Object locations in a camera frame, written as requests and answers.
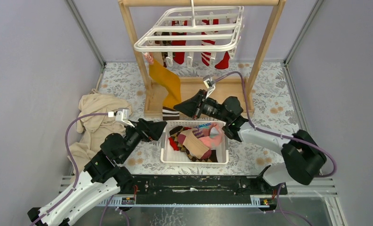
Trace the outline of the pink purple striped sock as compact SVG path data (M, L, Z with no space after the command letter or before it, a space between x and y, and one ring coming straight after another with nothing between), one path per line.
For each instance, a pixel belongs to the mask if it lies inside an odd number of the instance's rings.
M181 134L186 136L183 145L187 148L192 157L198 160L205 160L210 157L212 150L199 141L198 137L195 135L201 135L198 129L189 129L183 131Z

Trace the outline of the brown yellow argyle sock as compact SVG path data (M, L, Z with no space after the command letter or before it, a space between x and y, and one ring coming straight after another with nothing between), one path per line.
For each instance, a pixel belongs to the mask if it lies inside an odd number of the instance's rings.
M216 148L222 143L223 134L212 134L217 128L177 126L169 131L169 144L174 151L185 153L192 162L218 162Z

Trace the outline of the wooden hanger stand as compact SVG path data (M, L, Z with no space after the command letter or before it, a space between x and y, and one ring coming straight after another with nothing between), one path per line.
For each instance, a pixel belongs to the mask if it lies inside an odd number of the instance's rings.
M142 37L138 38L131 7L167 6L168 10ZM133 46L141 77L147 90L144 113L157 117L167 94L191 97L197 88L206 87L206 96L226 97L237 94L237 83L222 79L208 84L197 78L182 79L170 72L175 53L184 53L191 66L196 53L206 56L208 66L215 67L217 53L233 58L244 27L246 6L271 6L259 50L248 79L242 79L247 94L251 93L264 56L285 6L283 0L120 0L119 8Z

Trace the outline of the red snowflake santa sock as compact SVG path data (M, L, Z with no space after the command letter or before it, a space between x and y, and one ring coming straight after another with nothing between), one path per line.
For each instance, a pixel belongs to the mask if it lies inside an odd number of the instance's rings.
M186 136L181 134L183 131L191 129L190 127L177 126L170 130L168 138L169 143L174 151L186 152L187 148L183 145Z

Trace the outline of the pink patterned sock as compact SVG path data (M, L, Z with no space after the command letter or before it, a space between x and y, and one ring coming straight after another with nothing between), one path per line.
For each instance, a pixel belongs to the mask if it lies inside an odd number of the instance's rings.
M219 146L224 137L224 132L220 124L212 122L208 128L199 128L202 132L202 137L199 137L198 140L201 141L205 146L210 149L214 149Z

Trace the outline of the mustard yellow sock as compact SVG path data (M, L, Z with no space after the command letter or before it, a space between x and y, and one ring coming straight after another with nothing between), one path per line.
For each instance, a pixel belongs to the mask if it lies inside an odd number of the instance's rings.
M180 112L174 109L175 105L182 102L181 81L178 75L153 59L152 63L149 63L149 76L167 91L162 103L162 120L179 120Z

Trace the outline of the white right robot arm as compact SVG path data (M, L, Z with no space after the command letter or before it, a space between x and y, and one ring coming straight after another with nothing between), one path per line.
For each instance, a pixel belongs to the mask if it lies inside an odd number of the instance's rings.
M270 193L275 186L288 181L309 185L319 176L319 171L326 163L326 156L317 149L317 145L304 130L292 135L281 135L269 129L253 127L242 116L243 108L237 97L230 96L223 103L206 97L205 90L188 100L174 106L175 110L197 119L202 114L225 123L222 130L232 140L252 143L279 153L283 163L265 168L257 180L257 189L263 194Z

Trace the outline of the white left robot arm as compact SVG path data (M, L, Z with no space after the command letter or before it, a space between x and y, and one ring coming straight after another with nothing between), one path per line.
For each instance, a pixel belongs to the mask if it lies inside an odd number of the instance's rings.
M28 211L31 225L72 226L110 196L134 192L135 179L123 163L140 142L159 141L166 126L166 121L140 118L125 127L124 135L109 134L100 151L63 192L45 206Z

